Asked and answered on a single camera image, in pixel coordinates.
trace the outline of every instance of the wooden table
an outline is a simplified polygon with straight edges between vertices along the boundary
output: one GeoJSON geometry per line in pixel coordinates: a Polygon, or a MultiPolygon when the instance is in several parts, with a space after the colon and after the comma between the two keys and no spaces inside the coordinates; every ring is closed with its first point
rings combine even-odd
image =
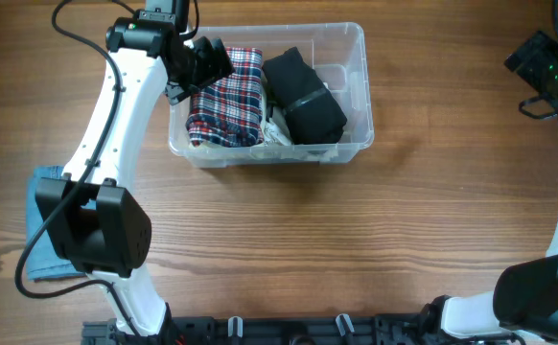
{"type": "MultiPolygon", "coordinates": [[[[27,178],[68,161],[105,70],[51,29],[56,2],[0,6],[0,344],[77,344],[83,320],[112,317],[94,288],[33,301],[12,280],[27,178]]],[[[202,26],[361,24],[376,139],[344,166],[202,171],[168,150],[161,99],[136,197],[174,315],[418,311],[441,294],[490,290],[506,267],[544,255],[558,215],[558,122],[518,113],[534,91],[502,63],[538,28],[550,32],[548,1],[201,0],[200,12],[202,26]]],[[[125,14],[78,4],[59,22],[104,45],[125,14]]]]}

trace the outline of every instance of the camera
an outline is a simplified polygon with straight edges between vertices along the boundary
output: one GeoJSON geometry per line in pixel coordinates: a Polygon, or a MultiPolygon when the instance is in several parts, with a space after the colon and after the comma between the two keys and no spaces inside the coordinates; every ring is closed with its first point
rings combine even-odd
{"type": "Polygon", "coordinates": [[[537,120],[558,117],[558,42],[538,31],[504,65],[538,92],[537,96],[520,102],[518,109],[522,114],[537,120]],[[526,110],[540,101],[548,103],[553,111],[533,114],[526,110]]]}
{"type": "Polygon", "coordinates": [[[138,10],[133,18],[118,18],[106,32],[106,49],[117,52],[130,48],[147,52],[150,58],[162,58],[168,74],[166,95],[171,104],[190,97],[234,72],[230,57],[219,38],[193,38],[186,33],[189,1],[173,1],[173,7],[155,11],[138,10]]]}

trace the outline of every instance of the plaid shirt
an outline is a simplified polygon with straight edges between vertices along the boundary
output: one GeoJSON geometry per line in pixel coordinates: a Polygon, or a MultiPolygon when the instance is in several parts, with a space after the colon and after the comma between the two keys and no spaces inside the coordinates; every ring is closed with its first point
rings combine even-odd
{"type": "Polygon", "coordinates": [[[262,51],[228,48],[235,72],[192,96],[185,126],[195,147],[210,142],[251,147],[264,142],[262,121],[262,51]]]}

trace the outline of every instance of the folded clothing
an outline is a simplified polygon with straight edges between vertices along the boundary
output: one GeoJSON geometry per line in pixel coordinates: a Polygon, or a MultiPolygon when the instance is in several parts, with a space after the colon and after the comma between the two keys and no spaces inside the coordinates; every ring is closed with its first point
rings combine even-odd
{"type": "MultiPolygon", "coordinates": [[[[267,121],[265,120],[265,118],[267,117],[267,94],[264,92],[264,88],[261,89],[262,90],[262,121],[260,122],[260,131],[262,131],[263,135],[264,135],[264,142],[260,143],[260,144],[256,144],[254,146],[252,146],[252,148],[257,148],[257,147],[264,147],[267,145],[267,135],[266,135],[266,128],[265,125],[267,124],[267,121]]],[[[190,143],[189,146],[190,150],[208,150],[208,149],[225,149],[225,147],[221,146],[221,145],[217,145],[214,143],[211,143],[209,141],[203,141],[200,142],[200,145],[198,146],[194,146],[192,143],[190,143]]],[[[243,155],[241,153],[225,153],[224,156],[230,159],[238,159],[238,158],[242,158],[243,155]]]]}
{"type": "MultiPolygon", "coordinates": [[[[35,193],[38,181],[42,177],[60,178],[63,167],[37,167],[34,175],[28,180],[28,191],[26,193],[26,239],[29,242],[36,233],[40,225],[42,225],[42,216],[36,205],[35,193]]],[[[64,277],[78,277],[83,273],[78,272],[70,261],[58,258],[56,251],[53,249],[49,234],[44,233],[38,239],[38,242],[32,249],[28,261],[26,262],[26,271],[29,280],[39,279],[56,279],[64,277]]]]}
{"type": "Polygon", "coordinates": [[[264,142],[262,122],[262,51],[229,48],[234,73],[192,96],[185,123],[190,143],[203,142],[228,148],[251,147],[264,142]]]}
{"type": "Polygon", "coordinates": [[[340,140],[347,118],[297,48],[266,61],[262,70],[276,101],[286,110],[286,124],[295,144],[340,140]]]}

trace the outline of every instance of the blue towel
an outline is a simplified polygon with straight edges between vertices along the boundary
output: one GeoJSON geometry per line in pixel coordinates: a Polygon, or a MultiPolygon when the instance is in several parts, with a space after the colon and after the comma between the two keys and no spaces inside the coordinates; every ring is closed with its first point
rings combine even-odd
{"type": "MultiPolygon", "coordinates": [[[[28,180],[28,194],[26,196],[26,238],[29,241],[42,225],[42,216],[36,205],[35,192],[41,177],[60,178],[63,167],[37,167],[34,176],[28,180]]],[[[56,279],[65,277],[80,277],[70,261],[58,258],[53,249],[49,234],[45,232],[30,253],[26,263],[29,280],[56,279]]]]}

